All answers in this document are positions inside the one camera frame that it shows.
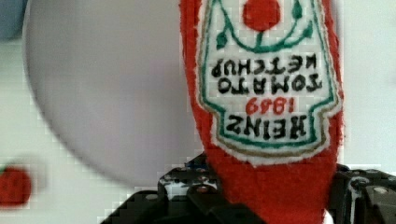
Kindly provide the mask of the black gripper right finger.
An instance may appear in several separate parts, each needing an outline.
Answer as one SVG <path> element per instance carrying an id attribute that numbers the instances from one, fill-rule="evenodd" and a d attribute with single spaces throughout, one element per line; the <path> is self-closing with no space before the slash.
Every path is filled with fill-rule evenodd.
<path id="1" fill-rule="evenodd" d="M 396 177 L 338 164 L 327 211 L 333 224 L 396 224 Z"/>

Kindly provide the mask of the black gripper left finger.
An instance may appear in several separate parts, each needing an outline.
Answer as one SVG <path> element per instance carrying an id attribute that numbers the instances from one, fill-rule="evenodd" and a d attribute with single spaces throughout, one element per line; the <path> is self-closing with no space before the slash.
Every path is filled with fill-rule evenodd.
<path id="1" fill-rule="evenodd" d="M 163 175 L 155 190 L 129 197 L 100 224 L 265 224 L 242 203 L 225 199 L 221 181 L 201 154 Z"/>

